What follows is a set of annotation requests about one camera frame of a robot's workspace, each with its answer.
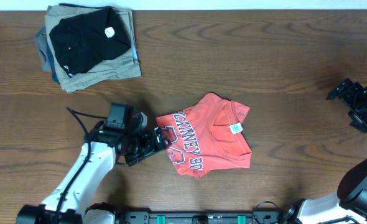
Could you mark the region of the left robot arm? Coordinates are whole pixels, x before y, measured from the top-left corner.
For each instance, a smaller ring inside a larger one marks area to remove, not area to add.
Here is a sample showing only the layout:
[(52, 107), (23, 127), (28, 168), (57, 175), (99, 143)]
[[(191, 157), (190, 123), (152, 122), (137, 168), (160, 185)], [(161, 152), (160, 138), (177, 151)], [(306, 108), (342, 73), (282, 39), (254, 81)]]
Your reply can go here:
[(91, 130), (84, 129), (78, 159), (58, 187), (38, 206), (24, 205), (17, 223), (124, 223), (123, 212), (91, 200), (105, 176), (119, 164), (131, 167), (167, 149), (161, 128), (146, 128), (147, 116), (133, 106), (113, 103)]

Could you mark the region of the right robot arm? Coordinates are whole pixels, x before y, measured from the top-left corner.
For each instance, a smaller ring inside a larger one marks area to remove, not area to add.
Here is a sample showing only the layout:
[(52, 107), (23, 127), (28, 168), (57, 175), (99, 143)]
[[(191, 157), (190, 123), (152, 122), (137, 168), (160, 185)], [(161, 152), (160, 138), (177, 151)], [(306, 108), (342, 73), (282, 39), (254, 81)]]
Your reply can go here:
[[(350, 126), (367, 134), (367, 86), (345, 79), (327, 95), (349, 108)], [(367, 158), (350, 169), (335, 193), (291, 205), (279, 223), (367, 223)]]

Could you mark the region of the red printed t-shirt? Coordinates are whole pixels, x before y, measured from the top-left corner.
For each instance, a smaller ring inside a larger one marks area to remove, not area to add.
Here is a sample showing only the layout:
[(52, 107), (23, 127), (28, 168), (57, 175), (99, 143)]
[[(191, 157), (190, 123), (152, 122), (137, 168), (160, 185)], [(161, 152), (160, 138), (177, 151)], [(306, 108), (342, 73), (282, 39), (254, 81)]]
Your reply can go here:
[(213, 170), (250, 168), (251, 148), (243, 122), (250, 107), (206, 94), (196, 105), (158, 116), (157, 125), (171, 140), (169, 159), (180, 175), (200, 178)]

